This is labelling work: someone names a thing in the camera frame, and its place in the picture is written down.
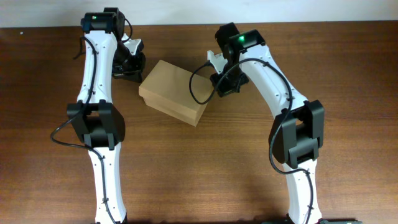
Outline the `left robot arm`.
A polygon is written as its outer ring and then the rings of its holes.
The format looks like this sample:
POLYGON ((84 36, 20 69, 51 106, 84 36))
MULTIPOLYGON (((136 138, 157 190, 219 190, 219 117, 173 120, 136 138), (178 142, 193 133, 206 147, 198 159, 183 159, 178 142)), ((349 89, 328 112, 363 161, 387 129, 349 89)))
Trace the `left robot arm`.
POLYGON ((114 78, 142 82, 146 63, 144 43, 125 33, 127 23, 116 7, 87 12, 81 19, 84 76, 76 103, 67 106, 67 115, 93 165, 95 223, 127 222, 119 175, 126 125, 113 104, 111 82, 114 78))

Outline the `cardboard box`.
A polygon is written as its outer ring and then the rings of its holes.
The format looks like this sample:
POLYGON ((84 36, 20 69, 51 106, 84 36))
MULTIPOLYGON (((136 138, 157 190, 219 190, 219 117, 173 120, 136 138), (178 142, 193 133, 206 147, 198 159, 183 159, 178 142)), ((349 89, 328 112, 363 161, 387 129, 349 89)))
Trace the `cardboard box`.
POLYGON ((206 108, 205 101, 213 91, 211 82, 191 72, 159 60, 139 86, 139 95, 147 106, 196 126, 206 108))

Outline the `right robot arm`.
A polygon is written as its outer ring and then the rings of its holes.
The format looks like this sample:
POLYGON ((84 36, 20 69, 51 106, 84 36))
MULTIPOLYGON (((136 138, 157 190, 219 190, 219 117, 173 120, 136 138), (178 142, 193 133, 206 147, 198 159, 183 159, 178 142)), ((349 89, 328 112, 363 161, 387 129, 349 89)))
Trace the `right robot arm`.
POLYGON ((292 223, 320 223, 315 169, 323 146, 325 110, 309 101, 288 81, 258 30, 241 33, 234 23, 220 26, 215 39, 221 53, 208 52, 215 69, 210 80, 220 97, 237 93, 253 82, 266 101, 274 122, 269 135, 269 159, 287 179, 288 218, 292 223))

